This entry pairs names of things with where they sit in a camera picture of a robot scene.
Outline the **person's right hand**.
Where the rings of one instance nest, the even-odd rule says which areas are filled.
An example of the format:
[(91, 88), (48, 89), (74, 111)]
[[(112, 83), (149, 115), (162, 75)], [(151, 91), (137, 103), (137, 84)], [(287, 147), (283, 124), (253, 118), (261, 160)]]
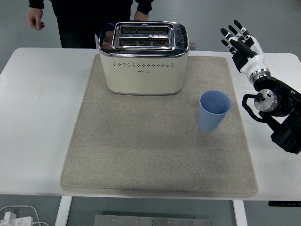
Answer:
[(39, 8), (29, 8), (26, 14), (26, 19), (31, 28), (41, 31), (45, 28), (45, 24), (42, 22), (43, 10)]

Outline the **person's left hand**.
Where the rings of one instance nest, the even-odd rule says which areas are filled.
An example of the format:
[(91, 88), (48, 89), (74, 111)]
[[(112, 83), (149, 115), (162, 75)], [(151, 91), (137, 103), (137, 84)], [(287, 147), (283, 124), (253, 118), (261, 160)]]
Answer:
[(136, 11), (134, 15), (134, 20), (135, 21), (148, 21), (149, 20), (149, 15), (146, 15), (140, 11)]

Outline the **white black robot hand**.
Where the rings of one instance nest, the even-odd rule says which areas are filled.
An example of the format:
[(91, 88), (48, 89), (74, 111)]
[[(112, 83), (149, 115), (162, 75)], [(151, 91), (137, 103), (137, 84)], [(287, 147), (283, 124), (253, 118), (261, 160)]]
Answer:
[(240, 73), (245, 74), (248, 79), (257, 71), (266, 70), (264, 64), (264, 53), (257, 39), (237, 20), (228, 26), (228, 29), (221, 28), (224, 36), (222, 44), (232, 54), (232, 60)]

